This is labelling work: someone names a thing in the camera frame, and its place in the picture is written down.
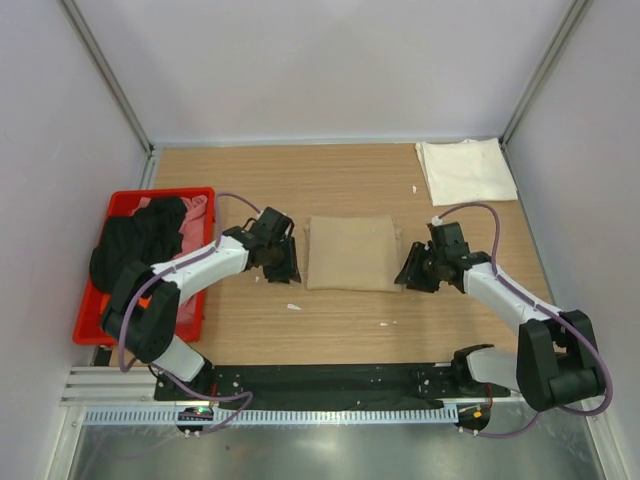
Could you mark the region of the beige t shirt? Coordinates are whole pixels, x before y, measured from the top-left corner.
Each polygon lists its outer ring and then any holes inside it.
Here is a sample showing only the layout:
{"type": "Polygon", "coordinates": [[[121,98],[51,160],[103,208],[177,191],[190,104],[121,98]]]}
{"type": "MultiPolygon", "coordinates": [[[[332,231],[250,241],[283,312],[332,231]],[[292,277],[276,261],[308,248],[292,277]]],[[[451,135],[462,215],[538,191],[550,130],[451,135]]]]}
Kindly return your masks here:
{"type": "Polygon", "coordinates": [[[307,228],[309,290],[397,293],[401,231],[390,215],[312,216],[307,228]]]}

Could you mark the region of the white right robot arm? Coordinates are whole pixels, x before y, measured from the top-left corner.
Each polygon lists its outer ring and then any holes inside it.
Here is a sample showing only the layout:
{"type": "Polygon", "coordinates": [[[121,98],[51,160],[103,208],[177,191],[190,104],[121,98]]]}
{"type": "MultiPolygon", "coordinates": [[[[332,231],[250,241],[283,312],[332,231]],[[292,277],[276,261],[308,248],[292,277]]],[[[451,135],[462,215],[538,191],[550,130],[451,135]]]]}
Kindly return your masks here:
{"type": "Polygon", "coordinates": [[[489,307],[517,338],[514,353],[491,344],[456,351],[450,372],[454,390],[472,396],[486,383],[495,384],[519,393],[537,412],[601,397],[592,412],[605,410],[611,377],[589,317],[542,301],[488,253],[471,251],[459,223],[433,219],[428,229],[430,240],[412,244],[396,284],[426,293],[451,285],[489,307]]]}

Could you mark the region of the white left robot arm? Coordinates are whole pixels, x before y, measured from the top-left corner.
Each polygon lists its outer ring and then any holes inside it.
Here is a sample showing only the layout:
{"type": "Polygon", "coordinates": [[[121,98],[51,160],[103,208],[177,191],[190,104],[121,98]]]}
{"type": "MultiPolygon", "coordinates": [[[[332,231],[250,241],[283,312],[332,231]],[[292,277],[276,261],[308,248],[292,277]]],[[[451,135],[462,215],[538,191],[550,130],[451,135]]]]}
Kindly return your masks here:
{"type": "Polygon", "coordinates": [[[243,226],[174,261],[125,267],[102,313],[101,328],[137,360],[177,379],[189,399],[212,387],[207,360],[176,333],[179,308],[211,285],[260,268],[271,283],[301,280],[289,216],[267,207],[243,226]]]}

